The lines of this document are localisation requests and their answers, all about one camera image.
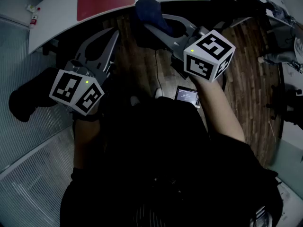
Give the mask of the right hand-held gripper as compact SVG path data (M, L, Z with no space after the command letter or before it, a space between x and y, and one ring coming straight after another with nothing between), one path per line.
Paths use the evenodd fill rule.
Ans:
M166 26L159 30L150 24L144 24L174 56L171 66L187 79L189 75L215 81L229 66L235 52L235 46L216 30L212 30L193 42L187 48L187 38L196 31L196 26L184 17L163 14Z

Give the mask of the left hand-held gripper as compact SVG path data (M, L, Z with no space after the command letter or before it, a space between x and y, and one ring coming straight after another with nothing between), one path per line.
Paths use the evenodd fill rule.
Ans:
M49 97L87 116L105 95L105 83L109 82L113 64L110 59L119 36L118 30L108 28L85 40L75 59L58 71Z

